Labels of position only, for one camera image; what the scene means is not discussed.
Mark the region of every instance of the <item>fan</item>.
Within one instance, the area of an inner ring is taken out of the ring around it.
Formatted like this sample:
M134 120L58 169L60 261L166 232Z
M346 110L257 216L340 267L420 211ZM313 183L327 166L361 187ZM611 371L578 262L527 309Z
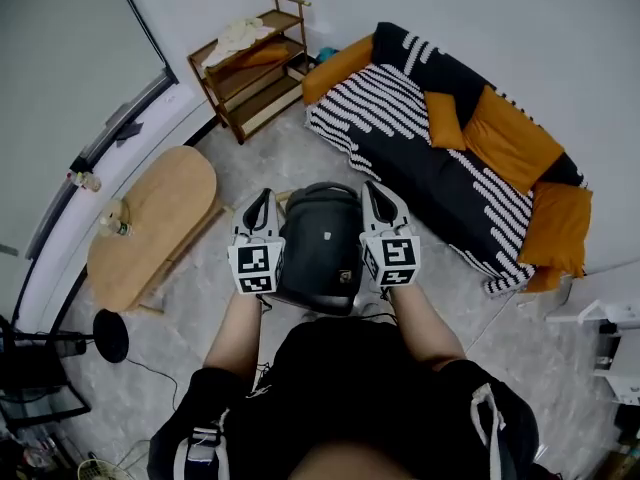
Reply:
M78 466L78 480L133 480L133 477L110 462L89 459Z

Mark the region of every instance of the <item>black and white striped sofa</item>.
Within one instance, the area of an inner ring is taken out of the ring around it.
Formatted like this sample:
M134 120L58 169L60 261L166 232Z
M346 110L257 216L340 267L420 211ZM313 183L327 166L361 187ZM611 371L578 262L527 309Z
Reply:
M355 54L344 50L303 81L307 126L345 152L354 169L394 190L469 265L486 274L489 295L525 285L535 266L518 263L517 257L533 193L520 194L470 150L432 148L429 137L424 91L453 94L464 127L484 86L495 86L391 23L380 23L372 38L353 48ZM326 92L318 91L323 83L329 85ZM566 153L540 180L586 185Z

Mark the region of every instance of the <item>black shirt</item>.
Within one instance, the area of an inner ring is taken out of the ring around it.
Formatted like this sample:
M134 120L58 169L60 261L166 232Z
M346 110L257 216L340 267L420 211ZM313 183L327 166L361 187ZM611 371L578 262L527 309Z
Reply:
M178 444L229 408L232 479L287 478L311 448L334 440L375 447L415 478L488 478L489 455L470 418L472 393L485 383L506 422L503 477L526 478L538 446L531 409L475 363L454 361L435 373L410 356L391 324L301 324L248 395L230 372L195 372L180 407L152 439L149 476L173 478Z

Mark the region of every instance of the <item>person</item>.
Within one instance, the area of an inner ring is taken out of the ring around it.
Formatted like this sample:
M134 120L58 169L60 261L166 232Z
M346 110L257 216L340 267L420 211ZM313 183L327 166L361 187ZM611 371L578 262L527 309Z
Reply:
M151 480L173 479L180 443L212 425L222 437L203 478L527 478L538 448L529 406L465 358L419 285L390 296L397 326L302 323L252 391L261 304L236 293L203 368L151 440Z

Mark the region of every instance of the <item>sofa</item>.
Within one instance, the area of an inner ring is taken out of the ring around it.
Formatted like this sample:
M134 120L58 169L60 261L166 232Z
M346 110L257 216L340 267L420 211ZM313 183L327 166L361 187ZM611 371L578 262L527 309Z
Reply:
M544 291L563 273L582 275L591 194L584 176L515 101L469 67L416 34L379 23L316 67L302 89L307 126L346 153L354 169L400 195L487 276L490 296L528 284ZM459 146L452 137L460 137ZM536 191L546 191L547 200ZM534 232L537 207L544 209ZM573 252L563 250L565 242Z

